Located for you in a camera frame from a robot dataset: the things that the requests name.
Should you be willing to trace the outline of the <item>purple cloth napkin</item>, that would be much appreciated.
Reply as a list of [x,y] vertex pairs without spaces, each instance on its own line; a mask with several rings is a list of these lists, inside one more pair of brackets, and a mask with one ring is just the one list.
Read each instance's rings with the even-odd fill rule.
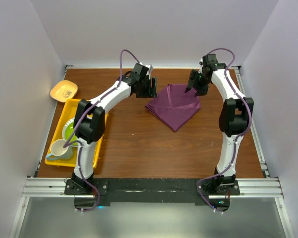
[[178,131],[201,107],[196,90],[185,92],[184,84],[165,86],[156,98],[149,101],[145,108],[168,126]]

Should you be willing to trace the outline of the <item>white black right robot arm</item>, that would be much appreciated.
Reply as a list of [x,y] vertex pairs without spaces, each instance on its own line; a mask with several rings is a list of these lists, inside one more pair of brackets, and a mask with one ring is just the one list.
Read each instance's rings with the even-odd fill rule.
[[214,53],[204,55],[199,70],[191,70],[185,92],[195,89],[196,96],[204,96],[213,84],[223,100],[218,125],[223,136],[219,161],[214,175],[197,182],[202,194],[222,195],[235,187],[236,160],[240,144],[250,130],[254,101],[246,97],[232,80],[228,66],[219,63]]

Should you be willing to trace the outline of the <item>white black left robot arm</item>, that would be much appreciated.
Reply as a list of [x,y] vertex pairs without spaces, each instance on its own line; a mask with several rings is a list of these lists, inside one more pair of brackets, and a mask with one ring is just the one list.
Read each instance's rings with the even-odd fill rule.
[[137,98],[155,98],[156,78],[152,78],[152,71],[152,65],[137,63],[128,75],[121,76],[101,95],[79,102],[74,118],[74,132],[78,144],[77,160],[71,181],[81,194],[96,191],[93,185],[94,154],[97,142],[105,132],[106,114],[133,94]]

